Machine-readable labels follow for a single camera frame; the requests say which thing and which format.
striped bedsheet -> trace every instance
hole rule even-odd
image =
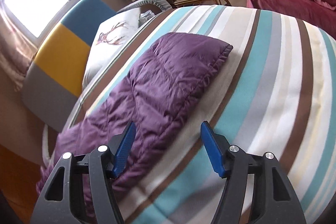
[[[162,159],[120,202],[129,224],[210,223],[225,180],[200,140],[208,120],[247,153],[272,151],[314,223],[336,192],[336,41],[279,13],[220,5],[166,11],[146,24],[83,92],[66,127],[89,115],[134,61],[168,32],[207,35],[233,50]],[[243,208],[252,200],[249,176]]]

purple puffer jacket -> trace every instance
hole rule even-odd
[[[168,33],[159,38],[102,106],[58,135],[54,163],[42,170],[38,193],[64,152],[90,153],[122,133],[128,121],[134,121],[136,138],[127,165],[113,182],[116,199],[122,199],[172,143],[231,50],[232,46],[221,40],[197,34]],[[88,179],[83,182],[90,213]]]

deer illustration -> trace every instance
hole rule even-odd
[[[117,23],[116,25],[114,25],[112,27],[112,29],[110,31],[108,31],[107,33],[101,33],[99,35],[99,38],[96,42],[96,45],[100,44],[100,43],[107,43],[108,45],[121,45],[122,43],[120,42],[121,39],[124,38],[124,36],[121,36],[119,38],[116,39],[116,37],[114,37],[113,39],[111,40],[107,40],[107,36],[113,32],[115,29],[119,28],[119,27],[125,27],[127,28],[125,25],[127,25],[127,22],[119,22]]]

white stripe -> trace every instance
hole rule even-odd
[[[234,47],[226,61],[226,64],[208,87],[206,93],[203,95],[192,116],[182,128],[174,143],[164,153],[160,162],[157,163],[151,172],[138,184],[138,186],[142,189],[143,194],[139,195],[139,190],[136,189],[137,187],[134,187],[119,204],[120,211],[123,212],[124,218],[129,217],[147,198],[147,196],[150,195],[150,193],[157,188],[157,186],[159,186],[176,168],[181,159],[199,138],[200,124],[206,119],[210,120],[216,112],[219,104],[221,103],[221,99],[219,99],[219,97],[224,97],[245,50],[254,22],[255,13],[256,10],[253,10],[244,35],[242,35],[242,33],[234,32],[226,34],[227,39],[225,41],[228,43],[233,42],[231,45]],[[220,27],[218,26],[221,30],[223,30],[224,27],[225,26],[223,25]],[[235,40],[234,37],[241,37],[241,39],[240,41],[238,39]]]
[[[272,151],[279,159],[286,147],[293,129],[297,107],[299,104],[301,79],[302,79],[302,49],[300,31],[294,17],[289,17],[292,32],[292,69],[289,79],[288,94],[286,97],[283,114],[281,115],[278,128],[272,136],[271,143],[262,149]]]
[[[176,24],[172,27],[172,29],[171,30],[174,30],[184,19],[185,19],[185,17],[187,17],[187,16],[190,16],[195,10],[196,10],[197,8],[191,8],[190,10],[188,10],[177,22],[176,22]]]
[[[332,102],[331,72],[327,48],[318,28],[308,23],[305,24],[313,58],[312,105],[305,135],[288,174],[299,200],[307,192],[319,166],[328,134]]]
[[[216,5],[198,6],[181,24],[176,32],[197,33]]]
[[[319,32],[320,39],[324,41],[322,34]],[[330,201],[332,198],[333,194],[336,191],[336,182],[335,182],[335,172],[336,172],[336,144],[334,146],[334,150],[330,159],[330,164],[327,169],[327,172],[324,176],[324,179],[322,181],[322,184],[316,193],[314,199],[308,206],[305,216],[306,219],[312,223],[312,221],[316,220],[318,216],[323,212],[325,209],[327,203]],[[318,202],[318,199],[322,196],[322,199],[320,203]]]
[[[223,13],[219,16],[217,22],[215,23],[214,27],[212,28],[212,30],[207,36],[218,38],[221,32],[223,31],[225,25],[227,24],[228,20],[230,20],[230,15],[232,14],[234,10],[235,10],[235,7],[226,7]]]
[[[295,65],[295,61],[297,63],[301,62],[301,65],[297,64],[299,66],[297,68],[298,68],[298,72],[302,71],[302,69],[300,70],[300,68],[302,68],[302,57],[294,58],[295,55],[293,54],[293,49],[296,52],[300,50],[300,48],[299,49],[295,48],[295,45],[300,43],[300,37],[298,37],[299,36],[298,25],[296,23],[296,20],[294,19],[295,20],[295,22],[293,23],[294,25],[292,25],[292,22],[290,22],[290,29],[289,30],[286,29],[285,18],[286,20],[290,20],[290,18],[284,15],[281,15],[281,33],[282,34],[281,34],[280,59],[279,59],[278,73],[276,75],[276,80],[274,83],[272,95],[268,103],[268,107],[267,107],[265,116],[263,118],[263,121],[261,122],[261,125],[250,147],[247,150],[247,153],[255,154],[255,155],[263,155],[266,151],[272,151],[278,159],[280,159],[283,148],[285,144],[287,143],[287,140],[291,133],[291,129],[292,129],[292,126],[295,120],[295,115],[293,115],[293,112],[296,113],[296,109],[298,106],[298,99],[299,99],[298,95],[300,94],[300,87],[301,87],[301,84],[300,84],[300,87],[297,89],[298,91],[296,91],[296,94],[294,93],[294,95],[297,95],[297,98],[294,101],[292,101],[291,98],[288,98],[289,91],[293,88],[296,88],[297,79],[299,79],[300,76],[298,76],[298,78],[295,78],[295,81],[294,81],[293,78],[297,77],[297,75],[296,74],[291,75],[288,86],[284,85],[283,80],[285,77],[285,73],[289,73],[288,71],[284,71],[285,62],[286,61],[288,62],[288,57],[286,58],[286,47],[291,48],[291,51],[290,51],[291,53],[290,52],[288,53],[289,55],[292,56],[290,60],[292,64],[291,72],[293,71],[293,65]],[[286,32],[291,32],[291,41],[286,41]],[[295,43],[293,42],[293,40],[295,39],[297,39],[297,42],[296,44],[293,45],[293,43]],[[282,96],[282,95],[285,95],[286,97],[283,99],[284,105],[282,105],[281,107],[281,106],[278,106],[277,103],[280,99],[279,96]],[[288,105],[290,106],[291,104],[293,104],[292,105],[293,112],[291,113],[293,117],[289,117],[288,122],[286,122],[288,129],[287,130],[285,129],[282,132],[277,133],[277,129],[279,125],[283,124],[281,123],[283,114],[286,113],[286,110],[287,110],[286,108],[288,108]],[[278,145],[279,142],[282,142],[282,144],[280,145],[280,149],[273,148],[273,146],[276,146],[273,143],[274,140],[275,140],[276,145]]]

pillow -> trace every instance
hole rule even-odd
[[[139,28],[140,8],[109,18],[100,24],[91,46],[83,79],[83,89],[126,45]]]

